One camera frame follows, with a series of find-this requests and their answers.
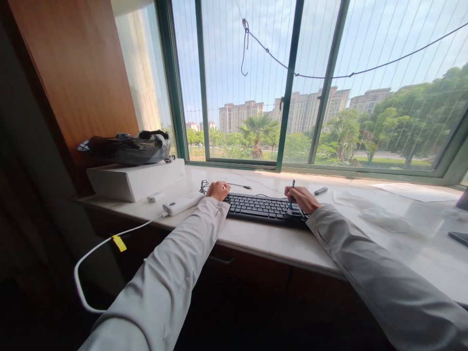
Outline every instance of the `white box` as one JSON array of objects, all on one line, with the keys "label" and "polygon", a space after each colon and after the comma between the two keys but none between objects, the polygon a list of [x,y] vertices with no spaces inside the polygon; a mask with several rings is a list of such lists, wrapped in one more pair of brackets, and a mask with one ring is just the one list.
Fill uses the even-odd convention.
[{"label": "white box", "polygon": [[88,168],[86,173],[96,195],[137,202],[184,179],[185,161],[176,158],[171,163],[136,167],[113,164]]}]

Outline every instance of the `blue pen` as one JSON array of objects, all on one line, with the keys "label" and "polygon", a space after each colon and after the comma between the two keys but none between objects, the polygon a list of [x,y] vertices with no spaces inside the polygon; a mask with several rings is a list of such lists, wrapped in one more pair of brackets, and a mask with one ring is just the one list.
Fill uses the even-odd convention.
[{"label": "blue pen", "polygon": [[[296,181],[293,179],[292,180],[292,189],[294,189],[294,184],[296,183]],[[289,200],[289,208],[288,208],[288,214],[289,215],[292,215],[293,214],[293,197],[291,196],[291,200]]]}]

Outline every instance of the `wooden wall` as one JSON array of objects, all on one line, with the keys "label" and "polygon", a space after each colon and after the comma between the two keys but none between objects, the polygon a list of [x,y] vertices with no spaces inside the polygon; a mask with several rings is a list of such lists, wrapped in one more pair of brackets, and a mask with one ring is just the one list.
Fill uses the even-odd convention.
[{"label": "wooden wall", "polygon": [[88,194],[85,169],[98,162],[77,146],[94,135],[138,131],[111,3],[8,0],[8,5],[23,42],[11,28],[10,40],[17,53],[21,45],[27,50],[37,74],[28,79],[38,79],[43,89],[36,98],[47,100],[39,105],[50,106],[47,122],[57,146],[68,151],[62,156],[77,191]]}]

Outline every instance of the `pen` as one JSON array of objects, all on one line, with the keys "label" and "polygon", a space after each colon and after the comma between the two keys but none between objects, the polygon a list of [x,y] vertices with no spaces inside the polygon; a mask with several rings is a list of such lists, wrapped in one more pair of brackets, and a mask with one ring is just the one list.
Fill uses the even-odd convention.
[{"label": "pen", "polygon": [[[294,184],[296,183],[296,181],[293,179],[292,180],[292,189],[294,189]],[[289,208],[288,208],[288,214],[289,215],[292,215],[293,214],[293,197],[291,196],[291,199],[289,200]]]},{"label": "pen", "polygon": [[325,193],[327,190],[328,188],[323,187],[323,188],[320,188],[319,190],[314,191],[313,194],[317,196],[317,195]]}]

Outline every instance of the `white cable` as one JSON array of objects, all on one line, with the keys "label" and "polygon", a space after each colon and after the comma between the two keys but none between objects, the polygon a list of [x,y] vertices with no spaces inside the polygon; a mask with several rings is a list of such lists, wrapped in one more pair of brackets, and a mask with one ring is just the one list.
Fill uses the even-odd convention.
[{"label": "white cable", "polygon": [[[129,230],[126,230],[124,232],[121,232],[119,234],[116,234],[117,236],[121,236],[122,234],[125,234],[125,233],[128,233],[128,232],[131,232],[131,231],[134,231],[136,229],[140,229],[141,227],[144,227],[145,225],[147,224],[150,224],[152,221],[154,221],[155,219],[152,219],[148,222],[146,222],[145,224],[142,224],[140,225],[139,227],[136,227],[136,228],[133,228],[133,229],[129,229]],[[94,246],[85,256],[83,256],[82,258],[80,258],[80,260],[77,262],[77,264],[75,265],[75,269],[73,271],[73,276],[75,278],[75,285],[77,286],[77,291],[78,291],[78,296],[79,296],[79,299],[81,300],[81,304],[83,305],[83,307],[88,311],[88,312],[91,312],[91,313],[104,313],[105,311],[104,310],[96,310],[94,308],[92,308],[90,305],[88,305],[88,302],[86,302],[86,297],[84,297],[84,292],[83,292],[83,289],[81,288],[81,283],[79,281],[79,275],[78,275],[78,267],[79,265],[85,260],[86,257],[88,257],[90,254],[92,254],[94,251],[96,251],[99,247],[101,247],[102,245],[104,245],[106,242],[108,242],[109,240],[111,240],[113,238],[113,236],[111,236],[110,238],[107,238],[105,239],[103,242],[99,243],[98,245]]]}]

